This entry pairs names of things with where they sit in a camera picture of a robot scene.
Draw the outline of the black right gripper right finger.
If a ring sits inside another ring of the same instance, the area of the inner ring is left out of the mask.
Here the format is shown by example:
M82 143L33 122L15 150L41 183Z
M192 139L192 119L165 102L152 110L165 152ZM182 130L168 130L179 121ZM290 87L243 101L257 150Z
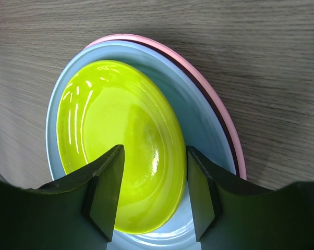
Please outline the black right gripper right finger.
M269 190L187 147L188 186L202 249L314 249L314 182Z

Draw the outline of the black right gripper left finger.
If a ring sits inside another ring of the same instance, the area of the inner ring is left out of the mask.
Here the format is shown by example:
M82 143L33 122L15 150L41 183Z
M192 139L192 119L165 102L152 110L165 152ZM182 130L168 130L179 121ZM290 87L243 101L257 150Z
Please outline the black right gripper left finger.
M38 189L0 181L0 249L106 249L112 240L124 147Z

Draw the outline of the light blue plate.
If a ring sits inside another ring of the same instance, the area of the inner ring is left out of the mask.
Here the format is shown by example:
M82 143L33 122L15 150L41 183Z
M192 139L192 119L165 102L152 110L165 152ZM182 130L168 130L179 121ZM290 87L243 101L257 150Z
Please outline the light blue plate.
M162 54L127 41L107 41L92 45L76 55L59 76L50 98L46 116L46 151L51 176L64 176L56 138L56 117L66 84L85 65L98 60L129 64L149 77L163 92L180 123L185 143L194 146L212 162L236 173L236 161L225 131L215 111L194 82ZM108 249L200 249L196 240L189 192L173 217L158 230L141 235L118 231Z

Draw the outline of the lime green plate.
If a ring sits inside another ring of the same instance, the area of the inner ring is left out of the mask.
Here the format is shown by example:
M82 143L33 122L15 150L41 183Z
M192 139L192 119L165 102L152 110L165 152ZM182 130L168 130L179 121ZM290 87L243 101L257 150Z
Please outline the lime green plate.
M186 182L184 137L166 97L123 62L92 62L66 80L57 111L60 159L69 174L117 144L125 164L115 229L150 233L180 205Z

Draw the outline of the pink plate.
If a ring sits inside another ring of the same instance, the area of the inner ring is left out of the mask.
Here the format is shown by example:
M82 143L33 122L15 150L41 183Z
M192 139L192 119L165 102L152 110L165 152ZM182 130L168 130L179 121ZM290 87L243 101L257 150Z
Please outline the pink plate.
M164 57L172 61L178 68L180 68L196 85L200 92L205 96L206 100L209 102L210 106L216 113L223 130L227 136L234 162L236 164L237 175L242 179L247 179L245 159L243 155L243 150L239 140L238 133L234 126L234 123L223 104L222 100L218 96L217 92L208 82L208 80L184 57L179 53L175 52L166 45L150 39L148 37L139 36L135 34L112 34L108 36L101 37L90 44L87 47L92 45L105 42L105 41L131 41L146 47L149 47L156 52L160 53Z

